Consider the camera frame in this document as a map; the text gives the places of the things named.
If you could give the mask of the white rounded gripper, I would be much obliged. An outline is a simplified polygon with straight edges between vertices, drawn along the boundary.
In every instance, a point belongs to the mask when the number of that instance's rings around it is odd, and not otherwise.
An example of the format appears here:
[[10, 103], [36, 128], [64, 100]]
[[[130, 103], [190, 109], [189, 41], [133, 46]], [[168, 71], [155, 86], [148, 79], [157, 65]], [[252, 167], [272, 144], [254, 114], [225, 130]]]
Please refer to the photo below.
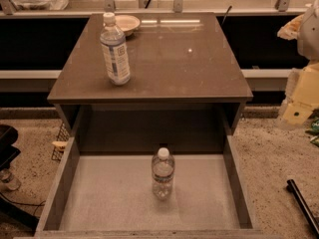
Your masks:
[[319, 62], [311, 61], [302, 70], [293, 69], [288, 77], [285, 99], [278, 112], [277, 124], [284, 129], [304, 125], [319, 108]]

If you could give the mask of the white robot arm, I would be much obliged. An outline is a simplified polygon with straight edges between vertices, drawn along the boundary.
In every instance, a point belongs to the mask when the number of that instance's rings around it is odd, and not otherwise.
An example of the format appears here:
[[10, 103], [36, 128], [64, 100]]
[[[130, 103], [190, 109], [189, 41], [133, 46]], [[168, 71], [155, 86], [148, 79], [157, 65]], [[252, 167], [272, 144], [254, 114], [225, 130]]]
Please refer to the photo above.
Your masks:
[[308, 60], [303, 69], [291, 70], [278, 114], [278, 123], [283, 128], [294, 129], [302, 126], [319, 108], [319, 0], [281, 27], [277, 36], [295, 39], [298, 54]]

